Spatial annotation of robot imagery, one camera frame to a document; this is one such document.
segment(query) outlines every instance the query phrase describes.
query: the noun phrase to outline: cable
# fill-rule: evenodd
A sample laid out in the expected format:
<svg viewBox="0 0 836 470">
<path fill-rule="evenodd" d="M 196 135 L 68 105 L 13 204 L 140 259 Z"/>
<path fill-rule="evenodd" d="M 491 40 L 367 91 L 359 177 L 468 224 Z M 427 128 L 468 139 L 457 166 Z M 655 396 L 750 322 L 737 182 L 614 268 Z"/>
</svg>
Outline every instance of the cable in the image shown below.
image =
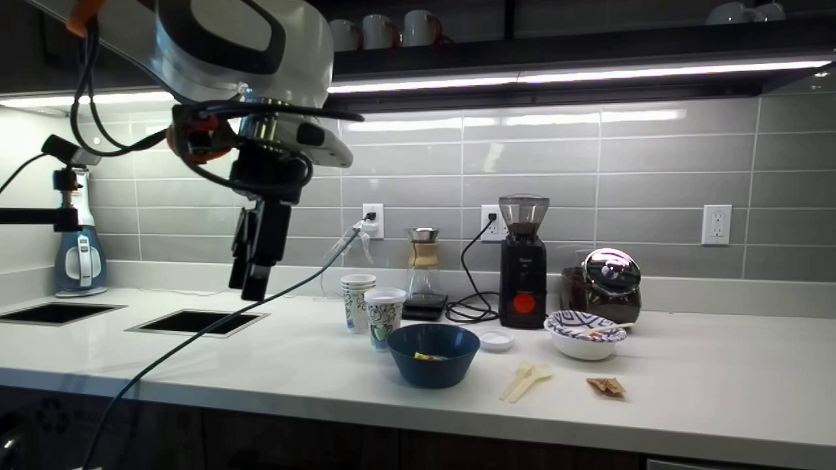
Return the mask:
<svg viewBox="0 0 836 470">
<path fill-rule="evenodd" d="M 93 62 L 97 62 L 97 57 L 98 57 L 98 25 L 97 25 L 97 21 L 90 21 L 90 23 L 89 23 L 89 31 L 85 31 L 85 40 L 82 40 L 80 76 L 79 76 L 79 87 L 76 87 L 76 95 L 72 95 L 72 105 L 69 105 L 69 131 L 72 131 L 72 139 L 79 142 L 79 147 L 80 147 L 82 152 L 89 152 L 89 153 L 97 153 L 97 157 L 126 157 L 126 153 L 129 153 L 129 152 L 143 152 L 143 148 L 157 147 L 157 144 L 166 135 L 166 131 L 157 131 L 157 132 L 150 132 L 150 135 L 143 135 L 143 139 L 137 139 L 137 142 L 129 144 L 129 147 L 114 142 L 114 139 L 107 132 L 107 128 L 105 128 L 105 122 L 102 122 L 102 118 L 98 118 L 97 101 L 93 101 Z M 82 132 L 80 132 L 80 128 L 79 128 L 79 106 L 80 106 L 80 97 L 82 97 L 82 95 L 85 95 L 85 98 L 89 98 L 89 106 L 90 106 L 90 114 L 93 114 L 93 122 L 97 122 L 98 132 L 102 132 L 113 147 L 116 147 L 114 152 L 93 148 L 93 147 L 82 139 Z"/>
<path fill-rule="evenodd" d="M 468 268 L 468 250 L 481 239 L 481 234 L 485 234 L 485 233 L 491 229 L 493 221 L 495 221 L 495 216 L 489 219 L 485 228 L 481 228 L 481 229 L 474 233 L 474 237 L 464 246 L 464 250 L 460 254 L 460 263 L 463 263 L 464 276 L 468 276 L 468 281 L 469 281 L 469 286 L 472 286 L 472 296 L 464 296 L 464 298 L 460 298 L 460 301 L 453 301 L 453 303 L 447 305 L 444 316 L 447 316 L 450 322 L 453 322 L 453 324 L 481 324 L 481 322 L 493 322 L 493 318 L 498 318 L 498 311 L 493 311 L 493 305 L 485 301 L 485 296 L 495 296 L 495 293 L 481 293 L 478 284 L 474 284 L 474 280 L 472 280 L 472 275 L 469 275 L 469 268 Z"/>
<path fill-rule="evenodd" d="M 190 343 L 196 343 L 196 340 L 204 336 L 207 331 L 220 330 L 220 327 L 225 327 L 226 322 L 231 322 L 231 318 L 237 318 L 237 316 L 243 316 L 243 313 L 247 313 L 247 311 L 254 311 L 254 307 L 258 307 L 258 305 L 265 305 L 265 303 L 272 303 L 272 301 L 276 301 L 276 298 L 281 298 L 281 296 L 288 296 L 288 293 L 293 293 L 293 289 L 312 281 L 316 276 L 320 276 L 320 275 L 349 247 L 349 242 L 353 242 L 354 237 L 358 237 L 358 229 L 353 228 L 353 229 L 349 229 L 349 237 L 340 246 L 340 250 L 337 250 L 320 268 L 316 268 L 311 276 L 306 276 L 306 280 L 301 280 L 301 281 L 294 281 L 294 284 L 290 284 L 290 286 L 284 286 L 284 289 L 278 289 L 278 293 L 273 293 L 273 296 L 268 296 L 268 298 L 264 298 L 264 301 L 258 301 L 258 303 L 250 303 L 250 305 L 246 305 L 246 307 L 241 307 L 241 311 L 231 311 L 229 316 L 221 316 L 221 318 L 207 324 L 200 331 L 190 335 L 186 343 L 175 345 L 173 350 L 166 350 L 165 356 L 160 356 L 153 362 L 149 362 L 143 371 L 137 371 L 137 373 L 107 403 L 107 407 L 105 407 L 105 412 L 102 412 L 102 417 L 98 417 L 97 434 L 93 434 L 93 438 L 90 438 L 90 443 L 89 443 L 89 450 L 85 450 L 85 456 L 82 456 L 80 470 L 89 470 L 89 467 L 90 467 L 90 463 L 93 463 L 93 456 L 97 456 L 97 446 L 98 446 L 102 434 L 105 434 L 105 425 L 107 425 L 107 417 L 110 417 L 110 412 L 114 409 L 114 404 L 116 404 L 116 403 L 127 395 L 127 390 L 133 390 L 149 371 L 153 371 L 160 362 L 165 362 L 165 360 L 173 358 L 175 352 L 186 350 Z"/>
<path fill-rule="evenodd" d="M 46 157 L 46 153 L 35 153 L 35 157 L 21 161 L 21 166 L 16 166 L 16 169 L 8 174 L 8 179 L 0 185 L 0 192 L 21 174 L 29 165 L 34 165 L 34 161 L 42 160 L 42 157 Z"/>
</svg>

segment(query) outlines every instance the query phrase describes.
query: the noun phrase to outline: small container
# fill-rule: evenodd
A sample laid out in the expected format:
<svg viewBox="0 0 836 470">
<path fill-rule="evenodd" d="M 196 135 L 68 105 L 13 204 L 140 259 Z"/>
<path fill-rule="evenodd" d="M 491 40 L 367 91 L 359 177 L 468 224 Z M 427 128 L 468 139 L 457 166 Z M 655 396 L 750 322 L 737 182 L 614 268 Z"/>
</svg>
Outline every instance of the small container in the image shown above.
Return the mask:
<svg viewBox="0 0 836 470">
<path fill-rule="evenodd" d="M 365 289 L 375 286 L 374 275 L 344 275 L 341 280 L 344 327 L 353 335 L 367 331 Z"/>
<path fill-rule="evenodd" d="M 365 313 L 370 345 L 375 350 L 389 350 L 389 335 L 400 330 L 401 303 L 408 301 L 405 289 L 365 289 Z"/>
</svg>

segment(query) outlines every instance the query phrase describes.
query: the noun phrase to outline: coffee grinder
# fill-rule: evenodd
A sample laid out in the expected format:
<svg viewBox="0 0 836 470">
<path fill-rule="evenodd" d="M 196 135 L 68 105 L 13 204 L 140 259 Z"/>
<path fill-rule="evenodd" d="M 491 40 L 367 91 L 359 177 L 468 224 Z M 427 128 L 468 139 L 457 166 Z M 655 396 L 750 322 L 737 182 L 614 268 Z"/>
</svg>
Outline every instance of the coffee grinder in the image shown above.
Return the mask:
<svg viewBox="0 0 836 470">
<path fill-rule="evenodd" d="M 508 330 L 544 330 L 545 322 L 545 246 L 538 228 L 549 199 L 500 195 L 506 224 L 500 242 L 498 324 Z"/>
</svg>

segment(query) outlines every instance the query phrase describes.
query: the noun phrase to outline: mug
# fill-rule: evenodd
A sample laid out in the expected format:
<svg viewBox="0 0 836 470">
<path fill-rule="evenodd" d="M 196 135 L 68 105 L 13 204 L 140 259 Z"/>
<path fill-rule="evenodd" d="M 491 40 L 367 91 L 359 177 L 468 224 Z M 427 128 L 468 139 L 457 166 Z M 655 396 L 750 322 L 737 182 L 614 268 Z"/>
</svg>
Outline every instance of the mug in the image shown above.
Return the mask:
<svg viewBox="0 0 836 470">
<path fill-rule="evenodd" d="M 349 53 L 363 48 L 363 33 L 353 21 L 335 19 L 328 28 L 335 40 L 335 53 Z"/>
<path fill-rule="evenodd" d="M 750 8 L 741 3 L 720 3 L 706 19 L 706 23 L 750 23 L 750 21 L 753 21 Z"/>
<path fill-rule="evenodd" d="M 764 21 L 785 21 L 785 11 L 781 3 L 759 3 L 758 8 L 753 8 L 758 16 L 753 16 L 755 21 L 764 23 Z"/>
<path fill-rule="evenodd" d="M 444 37 L 440 21 L 427 11 L 409 11 L 401 19 L 401 45 L 405 48 L 438 45 L 440 37 Z"/>
<path fill-rule="evenodd" d="M 375 276 L 344 275 L 340 281 L 341 281 L 344 327 L 346 331 L 365 335 L 367 331 L 365 289 L 375 286 Z"/>
<path fill-rule="evenodd" d="M 389 16 L 370 12 L 363 19 L 363 49 L 395 49 L 397 28 Z"/>
</svg>

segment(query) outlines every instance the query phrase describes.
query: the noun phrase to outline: black base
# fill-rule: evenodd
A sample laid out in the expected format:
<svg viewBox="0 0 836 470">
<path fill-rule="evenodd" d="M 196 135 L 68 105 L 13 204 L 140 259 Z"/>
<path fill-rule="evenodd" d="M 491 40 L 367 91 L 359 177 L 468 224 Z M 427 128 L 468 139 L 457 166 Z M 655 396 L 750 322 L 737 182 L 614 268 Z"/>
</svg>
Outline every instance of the black base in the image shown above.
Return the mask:
<svg viewBox="0 0 836 470">
<path fill-rule="evenodd" d="M 447 307 L 447 296 L 412 296 L 401 303 L 401 318 L 438 322 Z"/>
</svg>

